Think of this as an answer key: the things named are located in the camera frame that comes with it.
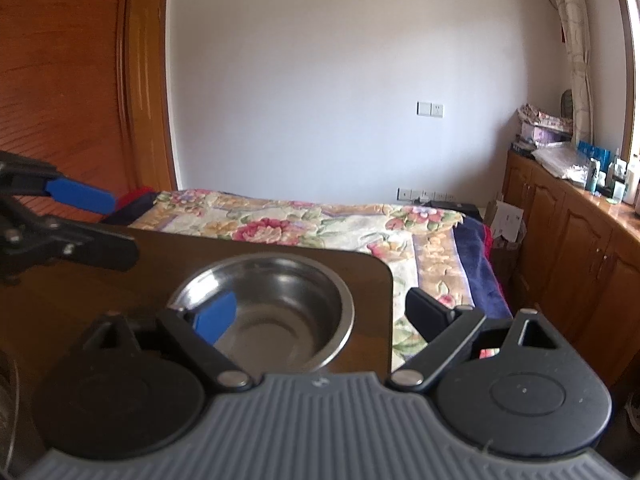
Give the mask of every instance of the navy blue blanket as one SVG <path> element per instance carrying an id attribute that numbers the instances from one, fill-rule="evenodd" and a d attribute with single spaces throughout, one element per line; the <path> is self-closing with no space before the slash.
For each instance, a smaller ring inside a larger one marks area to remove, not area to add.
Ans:
<path id="1" fill-rule="evenodd" d="M 484 256 L 484 225 L 465 217 L 465 221 L 457 225 L 453 233 L 475 306 L 494 319 L 511 317 L 491 264 Z"/>

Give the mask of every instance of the black circular pad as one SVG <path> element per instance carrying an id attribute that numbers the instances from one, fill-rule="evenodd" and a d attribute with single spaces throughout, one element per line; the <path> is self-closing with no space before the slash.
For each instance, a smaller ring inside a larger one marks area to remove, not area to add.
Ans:
<path id="1" fill-rule="evenodd" d="M 203 405 L 203 387 L 186 368 L 103 349 L 62 361 L 37 390 L 33 417 L 48 446 L 80 458 L 122 460 L 178 439 Z"/>
<path id="2" fill-rule="evenodd" d="M 571 348 L 508 348 L 462 363 L 437 387 L 441 415 L 480 449 L 517 458 L 577 452 L 602 433 L 610 397 Z"/>

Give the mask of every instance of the gray ribbed base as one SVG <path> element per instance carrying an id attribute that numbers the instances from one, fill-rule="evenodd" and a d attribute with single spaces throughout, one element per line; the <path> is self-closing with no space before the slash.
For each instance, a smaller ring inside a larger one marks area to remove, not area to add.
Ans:
<path id="1" fill-rule="evenodd" d="M 517 463 L 460 442 L 421 396 L 374 374 L 267 376 L 218 397 L 179 442 L 124 462 L 50 451 L 25 480 L 622 479 L 593 452 Z"/>

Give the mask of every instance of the stainless steel bowl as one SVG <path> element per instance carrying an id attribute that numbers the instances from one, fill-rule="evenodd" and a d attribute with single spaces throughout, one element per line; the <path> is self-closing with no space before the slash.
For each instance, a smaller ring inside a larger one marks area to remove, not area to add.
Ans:
<path id="1" fill-rule="evenodd" d="M 196 311 L 233 292 L 238 313 L 215 347 L 253 377 L 327 365 L 353 327 L 353 298 L 335 272 L 293 254 L 247 254 L 187 280 L 169 308 Z"/>

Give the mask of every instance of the cabinet handle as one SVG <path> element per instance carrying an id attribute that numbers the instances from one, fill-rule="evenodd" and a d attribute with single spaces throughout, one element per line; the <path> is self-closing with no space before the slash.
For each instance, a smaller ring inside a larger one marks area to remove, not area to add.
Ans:
<path id="1" fill-rule="evenodd" d="M 596 280 L 600 279 L 600 275 L 602 273 L 602 269 L 604 268 L 604 264 L 606 263 L 606 261 L 609 259 L 609 257 L 605 254 L 602 258 L 602 263 L 600 264 L 600 268 L 598 269 L 598 276 L 596 277 Z"/>
<path id="2" fill-rule="evenodd" d="M 591 264 L 591 268 L 589 269 L 589 274 L 593 274 L 593 266 L 596 266 L 598 264 L 598 256 L 601 252 L 602 252 L 602 249 L 598 247 L 596 249 L 596 257 L 593 259 L 593 263 Z M 604 262 L 604 259 L 600 261 L 600 266 L 598 267 L 598 275 L 600 275 L 600 271 L 602 270 L 603 262 Z"/>

